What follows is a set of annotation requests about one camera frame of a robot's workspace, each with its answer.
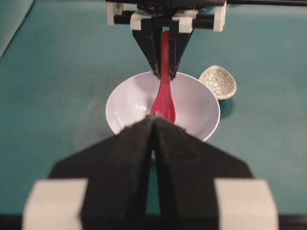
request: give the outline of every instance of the bowl rim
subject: bowl rim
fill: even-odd
[[[106,111],[106,112],[105,112],[105,114],[106,114],[106,121],[107,121],[107,124],[108,124],[109,128],[112,130],[112,132],[113,132],[115,135],[117,135],[117,134],[120,133],[120,132],[115,132],[115,131],[113,130],[113,128],[110,126],[110,120],[109,120],[109,117],[108,117],[108,115],[107,115],[107,114],[108,114],[108,105],[109,105],[109,103],[110,103],[110,98],[111,98],[112,94],[115,93],[115,91],[117,90],[117,88],[119,88],[119,86],[120,86],[121,84],[125,83],[125,82],[128,81],[128,80],[131,80],[131,79],[133,79],[133,78],[136,78],[136,77],[138,77],[139,75],[143,75],[143,74],[147,74],[147,73],[151,73],[151,74],[152,74],[153,72],[152,72],[152,71],[147,71],[147,72],[139,73],[139,74],[136,74],[136,75],[134,75],[134,76],[132,76],[132,77],[129,77],[129,78],[125,79],[123,82],[121,82],[119,85],[117,85],[117,86],[114,88],[114,90],[112,91],[112,93],[109,95],[109,97],[108,97],[108,99],[107,99],[107,101],[106,101],[106,109],[105,109],[105,111]],[[212,134],[216,131],[216,129],[217,129],[219,123],[220,123],[221,108],[220,108],[220,104],[219,104],[219,102],[218,102],[218,99],[217,99],[215,93],[214,93],[206,84],[204,84],[202,81],[198,80],[197,78],[195,78],[195,77],[193,77],[193,76],[191,76],[191,75],[185,74],[185,73],[181,73],[181,72],[177,72],[177,73],[179,73],[179,74],[181,74],[181,75],[184,75],[184,76],[186,76],[186,77],[189,77],[189,78],[191,78],[191,79],[193,79],[193,80],[195,80],[195,81],[201,83],[203,86],[205,86],[205,87],[212,93],[212,95],[213,95],[213,97],[214,97],[214,99],[215,99],[215,102],[216,102],[217,108],[218,108],[217,121],[216,121],[216,124],[215,124],[214,128],[212,129],[212,131],[207,135],[207,137],[206,137],[205,139],[202,140],[203,142],[205,142],[205,141],[208,140],[208,139],[212,136]]]
[[[233,81],[233,83],[234,83],[234,89],[232,90],[232,93],[231,93],[231,94],[228,94],[227,96],[222,96],[222,97],[216,96],[216,98],[217,98],[218,100],[226,100],[226,99],[232,98],[232,97],[235,95],[235,93],[236,93],[236,80],[235,80],[235,78],[232,76],[232,74],[231,74],[230,72],[228,72],[226,69],[224,69],[223,67],[221,67],[221,66],[210,66],[210,67],[208,67],[207,69],[205,69],[205,70],[201,73],[201,75],[200,75],[200,77],[199,77],[199,81],[200,81],[201,83],[204,83],[202,79],[205,78],[205,72],[207,72],[207,71],[209,71],[210,69],[213,69],[213,68],[215,68],[215,67],[217,67],[217,68],[222,69],[223,71],[225,71],[225,72],[230,76],[230,78],[232,79],[232,81]]]

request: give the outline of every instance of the white bowl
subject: white bowl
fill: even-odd
[[[106,103],[106,119],[118,134],[125,126],[150,113],[159,89],[152,72],[135,75],[114,89]],[[200,140],[207,140],[220,121],[220,106],[214,93],[203,83],[183,73],[171,81],[175,104],[175,124]]]
[[[220,66],[207,68],[201,74],[200,81],[213,91],[218,100],[229,99],[236,93],[235,79]]]

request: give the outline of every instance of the black foam pad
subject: black foam pad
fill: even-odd
[[[252,178],[249,167],[165,120],[154,131],[161,215],[172,229],[216,229],[214,178]]]
[[[87,178],[81,211],[84,229],[140,229],[152,147],[153,118],[125,128],[53,168],[50,179]]]

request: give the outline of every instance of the crackle glaze dish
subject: crackle glaze dish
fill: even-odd
[[[236,93],[236,81],[233,76],[220,66],[207,68],[199,80],[211,89],[218,100],[229,99]]]

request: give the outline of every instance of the red plastic spoon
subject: red plastic spoon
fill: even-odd
[[[168,36],[168,31],[161,35],[161,80],[150,114],[159,114],[174,123],[176,114],[168,75]]]

